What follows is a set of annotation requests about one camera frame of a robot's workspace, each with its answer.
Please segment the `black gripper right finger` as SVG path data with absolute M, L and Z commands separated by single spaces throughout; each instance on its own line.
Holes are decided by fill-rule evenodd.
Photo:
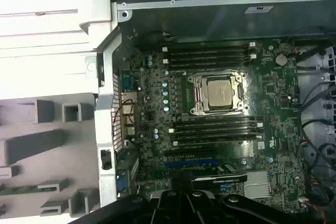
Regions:
M 246 181 L 246 174 L 191 177 L 192 190 L 184 198 L 200 223 L 317 223 L 314 217 L 305 214 L 287 214 L 238 194 L 225 196 L 217 201 L 212 192 L 194 186 L 195 183 L 232 184 Z

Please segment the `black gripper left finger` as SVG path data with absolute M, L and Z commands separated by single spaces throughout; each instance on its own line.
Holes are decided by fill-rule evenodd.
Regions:
M 183 197 L 192 190 L 187 172 L 171 172 L 170 188 L 155 191 L 150 200 L 133 194 L 72 223 L 179 223 Z

